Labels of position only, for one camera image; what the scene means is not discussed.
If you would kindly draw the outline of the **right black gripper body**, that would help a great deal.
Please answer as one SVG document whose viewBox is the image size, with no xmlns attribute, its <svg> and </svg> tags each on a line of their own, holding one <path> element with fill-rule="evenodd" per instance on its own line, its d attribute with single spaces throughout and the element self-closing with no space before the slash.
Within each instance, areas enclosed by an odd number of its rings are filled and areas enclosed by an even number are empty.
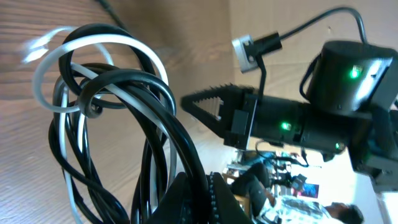
<svg viewBox="0 0 398 224">
<path fill-rule="evenodd" d="M 224 145 L 247 149 L 258 97 L 254 88 L 239 90 L 241 92 L 233 98 L 231 127 L 226 131 Z"/>
</svg>

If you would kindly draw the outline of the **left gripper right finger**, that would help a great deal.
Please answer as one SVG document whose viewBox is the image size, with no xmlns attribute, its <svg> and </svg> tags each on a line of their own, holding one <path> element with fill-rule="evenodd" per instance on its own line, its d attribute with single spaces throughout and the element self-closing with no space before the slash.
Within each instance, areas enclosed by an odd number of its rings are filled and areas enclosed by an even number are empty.
<svg viewBox="0 0 398 224">
<path fill-rule="evenodd" d="M 252 224 L 220 173 L 208 176 L 211 224 Z"/>
</svg>

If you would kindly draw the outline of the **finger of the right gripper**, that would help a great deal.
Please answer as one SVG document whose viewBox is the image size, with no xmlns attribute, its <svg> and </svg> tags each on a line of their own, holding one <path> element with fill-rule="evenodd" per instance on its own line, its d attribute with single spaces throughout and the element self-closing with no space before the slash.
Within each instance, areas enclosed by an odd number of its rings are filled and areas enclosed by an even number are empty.
<svg viewBox="0 0 398 224">
<path fill-rule="evenodd" d="M 233 114 L 241 109 L 249 88 L 233 84 L 209 87 L 181 98 L 182 109 L 220 138 L 231 131 Z"/>
</svg>

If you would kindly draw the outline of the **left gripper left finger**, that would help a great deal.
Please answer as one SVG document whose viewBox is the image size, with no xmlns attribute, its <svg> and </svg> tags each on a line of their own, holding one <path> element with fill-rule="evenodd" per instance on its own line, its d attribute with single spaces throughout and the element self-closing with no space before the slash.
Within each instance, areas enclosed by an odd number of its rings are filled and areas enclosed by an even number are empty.
<svg viewBox="0 0 398 224">
<path fill-rule="evenodd" d="M 175 177 L 160 205 L 146 221 L 148 224 L 192 224 L 192 195 L 187 175 Z"/>
</svg>

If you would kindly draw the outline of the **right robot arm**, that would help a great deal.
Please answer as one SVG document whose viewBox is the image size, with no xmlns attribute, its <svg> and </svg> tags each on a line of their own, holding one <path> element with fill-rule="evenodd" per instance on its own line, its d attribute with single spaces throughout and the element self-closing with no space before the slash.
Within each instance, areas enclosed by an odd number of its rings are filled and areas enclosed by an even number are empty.
<svg viewBox="0 0 398 224">
<path fill-rule="evenodd" d="M 325 161 L 348 151 L 376 192 L 397 190 L 397 52 L 347 40 L 324 44 L 301 84 L 305 102 L 224 85 L 184 96 L 181 106 L 223 139 L 314 149 Z"/>
</svg>

